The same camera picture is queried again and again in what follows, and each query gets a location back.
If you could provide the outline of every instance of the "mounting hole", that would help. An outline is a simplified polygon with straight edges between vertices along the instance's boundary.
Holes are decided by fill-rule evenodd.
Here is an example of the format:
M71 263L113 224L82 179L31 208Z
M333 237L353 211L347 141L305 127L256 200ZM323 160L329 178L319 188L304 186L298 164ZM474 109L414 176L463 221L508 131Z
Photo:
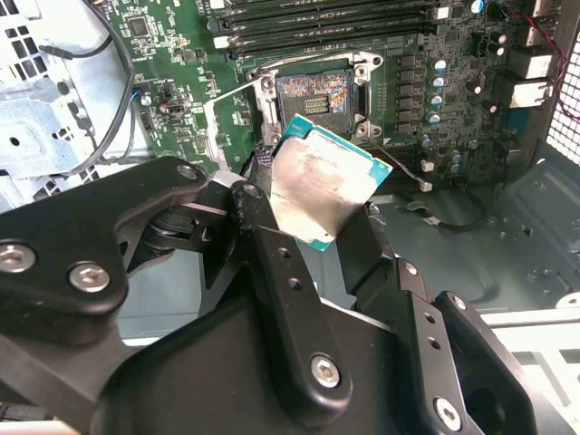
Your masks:
M178 172L186 179L196 179L198 177L196 170L187 165L179 165Z
M262 191L251 184L245 184L244 190L246 193L254 198L262 198Z
M290 251L287 250L285 247L278 248L278 255L280 255L282 258L285 258L285 259L288 259L291 257Z
M429 337L429 344L431 345L431 347L433 349L437 349L438 351L441 350L441 345L439 344L439 342L437 340L435 340L433 337Z
M288 280L288 285L293 290L302 290L302 283L296 278L290 278Z

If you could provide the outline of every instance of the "green circuit board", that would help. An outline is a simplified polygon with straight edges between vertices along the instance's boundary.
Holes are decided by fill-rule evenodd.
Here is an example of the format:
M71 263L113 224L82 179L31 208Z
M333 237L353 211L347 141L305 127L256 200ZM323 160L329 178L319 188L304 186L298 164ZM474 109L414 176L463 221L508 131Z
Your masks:
M443 6L446 14L438 18ZM364 97L367 88L351 83L359 95L351 100L353 111L366 111L372 125L380 127L379 134L360 143L362 148L379 158L384 157L381 149L388 149L413 170L429 158L436 170L427 178L434 186L458 176L472 183L503 176L507 153L498 142L512 132L502 129L505 111L490 116L481 105L492 93L505 56L474 56L472 35L505 33L509 50L515 29L489 20L484 11L474 13L463 0L112 0L103 10L133 55L141 121L158 156L174 155L214 169L204 102L247 82L247 73L268 61L364 50L382 63L372 72ZM229 38L227 48L216 48L220 35ZM440 61L446 66L440 68ZM322 60L291 65L279 76L352 68L346 60ZM482 76L484 92L470 93L466 84ZM437 78L442 86L433 85ZM435 96L440 102L433 103ZM306 109L316 113L318 104L328 112L325 98L306 101ZM285 110L292 107L287 104ZM281 119L282 109L278 104ZM263 139L253 91L218 101L215 114L217 145L229 168L239 172ZM428 149L421 146L426 135L432 142ZM476 149L469 146L473 140ZM459 169L450 164L450 156L457 154Z

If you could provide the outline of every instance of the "black capacitor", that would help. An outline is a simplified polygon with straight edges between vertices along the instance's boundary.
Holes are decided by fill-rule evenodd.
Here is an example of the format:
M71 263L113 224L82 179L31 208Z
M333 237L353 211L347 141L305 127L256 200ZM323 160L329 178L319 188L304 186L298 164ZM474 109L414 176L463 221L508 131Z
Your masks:
M500 57L506 53L506 48L499 45L498 43L489 43L488 52L490 52L494 56Z
M492 32L489 35L489 40L492 41L493 43L503 45L508 41L508 36L501 32Z

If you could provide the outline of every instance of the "chip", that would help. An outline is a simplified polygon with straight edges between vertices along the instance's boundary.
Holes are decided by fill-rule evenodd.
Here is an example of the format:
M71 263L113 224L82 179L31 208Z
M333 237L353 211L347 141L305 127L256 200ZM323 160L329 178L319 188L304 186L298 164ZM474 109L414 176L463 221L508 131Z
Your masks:
M275 88L284 125L295 115L302 115L336 134L353 133L353 70L280 77L275 80Z
M149 35L147 21L142 16L129 20L127 25L129 26L130 34L132 34L134 38L140 38L142 36Z

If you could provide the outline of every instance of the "capacitor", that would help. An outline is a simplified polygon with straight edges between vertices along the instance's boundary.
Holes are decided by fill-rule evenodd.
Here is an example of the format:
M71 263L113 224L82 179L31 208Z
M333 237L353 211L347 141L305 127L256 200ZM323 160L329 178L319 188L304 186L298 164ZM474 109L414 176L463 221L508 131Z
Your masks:
M453 150L449 153L449 157L451 158L451 162L453 164L457 165L461 163L461 154L459 154L459 151Z
M486 15L493 21L507 21L509 18L508 13L497 3L491 3L488 5Z
M431 148L433 148L433 141L430 139L430 137L426 134L424 134L421 138L420 138L420 145L425 149L425 150L430 150Z
M489 36L489 40L496 44L503 45L508 41L508 36L501 32L492 32Z
M447 68L447 61L444 61L443 59L436 59L433 61L432 66L435 71L442 73L445 71L445 68Z
M443 97L441 97L438 93L433 93L429 96L429 102L433 106L441 106L443 103Z
M439 122L441 121L441 115L439 115L435 111L430 111L425 118L427 119L429 124L439 124Z
M431 80L431 86L434 88L442 88L445 86L445 79L443 77L433 77Z
M506 49L499 45L498 43L489 43L488 44L488 52L491 54L495 54L496 56L503 56L506 52Z
M469 7L469 10L471 11L472 14L481 14L481 11L483 11L483 0L469 0L471 2L471 5Z
M469 82L465 85L465 88L476 95L480 95L483 92L483 88L478 82Z
M493 102L487 100L481 102L481 107L483 107L484 111L490 114L494 114L498 111L498 106Z

